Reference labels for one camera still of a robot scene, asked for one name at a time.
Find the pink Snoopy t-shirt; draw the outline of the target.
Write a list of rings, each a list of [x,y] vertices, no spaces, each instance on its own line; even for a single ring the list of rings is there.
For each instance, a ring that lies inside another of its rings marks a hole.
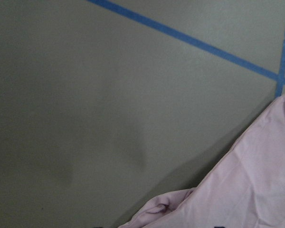
[[[285,228],[285,95],[201,183],[149,200],[126,228]]]

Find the long blue tape strip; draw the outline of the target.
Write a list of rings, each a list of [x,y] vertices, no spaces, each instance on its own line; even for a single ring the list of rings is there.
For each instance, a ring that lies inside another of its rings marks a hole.
[[[134,11],[131,11],[131,10],[127,9],[127,8],[124,8],[124,7],[120,6],[120,5],[117,5],[117,4],[112,3],[110,1],[107,1],[107,0],[91,0],[90,2],[92,4],[100,6],[102,8],[107,9],[107,10],[110,10],[110,11],[116,13],[116,14],[119,14],[119,15],[121,15],[123,17],[126,17],[126,18],[131,19],[133,21],[136,21],[136,22],[138,22],[140,24],[143,24],[143,25],[145,25],[147,27],[150,27],[150,28],[152,28],[152,29],[154,29],[156,31],[159,31],[159,32],[164,33],[164,34],[166,34],[168,36],[171,36],[171,37],[173,37],[173,38],[175,38],[177,40],[180,40],[180,41],[185,42],[187,44],[190,44],[190,45],[192,45],[194,47],[202,49],[202,50],[204,50],[204,51],[206,51],[208,53],[211,53],[211,54],[213,54],[215,56],[218,56],[218,57],[220,57],[220,58],[222,58],[224,60],[227,60],[227,61],[229,61],[229,62],[231,62],[233,64],[236,64],[236,65],[241,66],[241,67],[243,67],[245,69],[251,70],[251,71],[253,71],[253,72],[257,73],[257,74],[265,76],[265,77],[267,77],[269,79],[272,79],[272,80],[274,80],[276,82],[278,81],[278,74],[276,74],[276,73],[274,73],[274,72],[272,72],[270,70],[267,70],[267,69],[265,69],[263,67],[255,65],[255,64],[253,64],[253,63],[251,63],[251,62],[249,62],[247,60],[244,60],[244,59],[242,59],[240,57],[237,57],[237,56],[235,56],[235,55],[233,55],[231,53],[228,53],[228,52],[226,52],[224,50],[218,49],[218,48],[216,48],[216,47],[214,47],[214,46],[212,46],[212,45],[210,45],[208,43],[205,43],[205,42],[203,42],[203,41],[201,41],[199,39],[191,37],[191,36],[189,36],[189,35],[187,35],[185,33],[182,33],[182,32],[180,32],[178,30],[175,30],[175,29],[173,29],[171,27],[168,27],[168,26],[166,26],[166,25],[164,25],[162,23],[159,23],[159,22],[157,22],[155,20],[152,20],[152,19],[150,19],[148,17],[145,17],[145,16],[143,16],[141,14],[138,14],[138,13],[136,13]]]

